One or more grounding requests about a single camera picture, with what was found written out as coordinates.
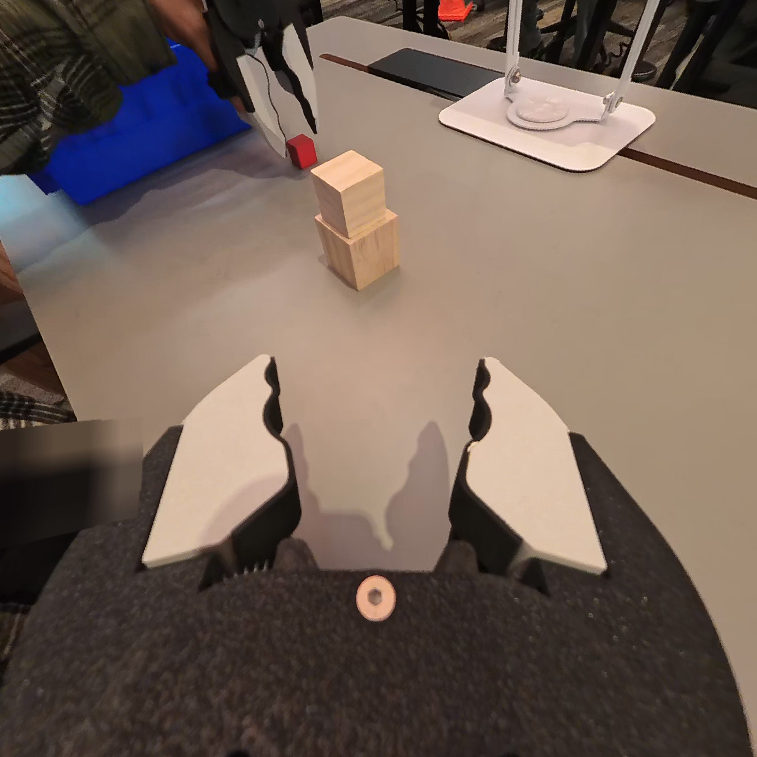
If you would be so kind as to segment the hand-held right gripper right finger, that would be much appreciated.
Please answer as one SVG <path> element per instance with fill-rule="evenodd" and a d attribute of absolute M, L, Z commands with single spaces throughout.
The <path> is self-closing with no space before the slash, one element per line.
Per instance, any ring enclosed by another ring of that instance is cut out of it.
<path fill-rule="evenodd" d="M 498 359 L 478 361 L 449 502 L 454 537 L 484 570 L 507 575 L 534 560 L 594 575 L 607 570 L 568 426 Z"/>

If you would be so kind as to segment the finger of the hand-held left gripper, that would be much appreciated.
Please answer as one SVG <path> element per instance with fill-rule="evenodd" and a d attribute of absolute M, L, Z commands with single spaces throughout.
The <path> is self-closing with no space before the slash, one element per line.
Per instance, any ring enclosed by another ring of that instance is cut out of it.
<path fill-rule="evenodd" d="M 318 102 L 313 58 L 307 29 L 303 24 L 286 24 L 267 29 L 267 60 L 281 87 L 300 106 L 310 131 L 317 135 Z"/>
<path fill-rule="evenodd" d="M 288 158 L 287 136 L 274 98 L 275 73 L 262 51 L 245 51 L 236 62 L 251 103 L 247 121 L 254 119 L 274 151 Z"/>

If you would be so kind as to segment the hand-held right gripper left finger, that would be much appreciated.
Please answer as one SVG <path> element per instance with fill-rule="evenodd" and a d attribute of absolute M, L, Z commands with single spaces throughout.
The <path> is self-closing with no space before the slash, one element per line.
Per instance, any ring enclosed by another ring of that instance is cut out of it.
<path fill-rule="evenodd" d="M 280 393 L 276 359 L 261 354 L 185 417 L 142 554 L 147 569 L 199 556 L 222 572 L 272 565 L 301 517 Z"/>

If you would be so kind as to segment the red wooden cube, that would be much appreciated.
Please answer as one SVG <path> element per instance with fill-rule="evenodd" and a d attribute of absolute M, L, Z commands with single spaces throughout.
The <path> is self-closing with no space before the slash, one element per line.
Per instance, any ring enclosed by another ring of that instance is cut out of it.
<path fill-rule="evenodd" d="M 318 163 L 317 149 L 311 137 L 300 134 L 286 141 L 287 153 L 293 165 L 306 170 Z"/>

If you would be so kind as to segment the blue plastic bin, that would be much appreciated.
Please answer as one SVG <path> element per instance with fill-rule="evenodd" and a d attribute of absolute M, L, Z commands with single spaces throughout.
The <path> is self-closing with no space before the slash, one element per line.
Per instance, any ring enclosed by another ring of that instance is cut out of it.
<path fill-rule="evenodd" d="M 250 130 L 207 82 L 190 49 L 171 44 L 176 64 L 123 87 L 116 115 L 58 143 L 47 166 L 29 178 L 80 205 L 92 203 L 194 153 Z"/>

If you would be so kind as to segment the medium plain wooden cube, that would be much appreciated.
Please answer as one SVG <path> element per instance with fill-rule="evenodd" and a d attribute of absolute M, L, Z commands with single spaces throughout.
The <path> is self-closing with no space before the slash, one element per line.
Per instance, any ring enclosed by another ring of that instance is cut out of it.
<path fill-rule="evenodd" d="M 349 150 L 310 171 L 320 216 L 346 238 L 379 224 L 385 216 L 384 171 Z"/>

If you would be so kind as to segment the large plain wooden cube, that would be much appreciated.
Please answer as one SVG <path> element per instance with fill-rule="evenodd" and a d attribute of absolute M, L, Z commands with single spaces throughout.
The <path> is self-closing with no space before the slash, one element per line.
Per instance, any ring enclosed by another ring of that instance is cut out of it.
<path fill-rule="evenodd" d="M 315 223 L 328 267 L 352 289 L 365 289 L 400 264 L 399 219 L 389 209 L 379 222 L 351 238 L 321 214 Z"/>

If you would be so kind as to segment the person's left forearm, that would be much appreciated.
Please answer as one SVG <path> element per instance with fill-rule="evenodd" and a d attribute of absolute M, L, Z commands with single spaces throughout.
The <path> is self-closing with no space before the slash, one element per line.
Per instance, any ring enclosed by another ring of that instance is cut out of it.
<path fill-rule="evenodd" d="M 1 3 L 1 173 L 35 173 L 58 142 L 113 119 L 122 88 L 175 64 L 143 1 Z"/>

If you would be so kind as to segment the person's left hand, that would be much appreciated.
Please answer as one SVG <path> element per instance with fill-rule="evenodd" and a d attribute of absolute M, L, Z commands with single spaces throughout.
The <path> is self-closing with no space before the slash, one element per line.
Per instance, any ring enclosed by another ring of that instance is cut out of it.
<path fill-rule="evenodd" d="M 149 1 L 161 31 L 170 40 L 191 49 L 209 71 L 218 66 L 212 49 L 210 27 L 199 1 Z"/>

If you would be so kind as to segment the person's plaid shirt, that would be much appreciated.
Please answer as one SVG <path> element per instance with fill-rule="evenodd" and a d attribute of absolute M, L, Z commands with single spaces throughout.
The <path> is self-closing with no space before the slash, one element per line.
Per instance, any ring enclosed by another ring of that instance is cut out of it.
<path fill-rule="evenodd" d="M 44 403 L 24 394 L 1 391 L 2 431 L 75 421 L 73 411 L 60 403 Z"/>

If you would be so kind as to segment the white document stand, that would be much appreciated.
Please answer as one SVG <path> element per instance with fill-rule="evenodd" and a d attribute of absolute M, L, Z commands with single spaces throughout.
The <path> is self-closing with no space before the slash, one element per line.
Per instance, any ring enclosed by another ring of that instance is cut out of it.
<path fill-rule="evenodd" d="M 522 5 L 522 1 L 513 2 L 508 10 L 505 75 L 442 110 L 439 122 L 569 172 L 596 170 L 656 120 L 651 110 L 623 101 L 659 2 L 646 4 L 621 76 L 602 98 L 523 77 L 519 66 Z"/>

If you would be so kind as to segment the brown wooden panel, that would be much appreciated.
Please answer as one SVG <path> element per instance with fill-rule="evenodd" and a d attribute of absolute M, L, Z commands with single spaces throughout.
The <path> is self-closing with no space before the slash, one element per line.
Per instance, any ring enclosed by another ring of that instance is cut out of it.
<path fill-rule="evenodd" d="M 21 284 L 16 278 L 11 261 L 7 256 L 5 246 L 0 244 L 1 249 L 1 305 L 25 302 L 25 295 Z"/>

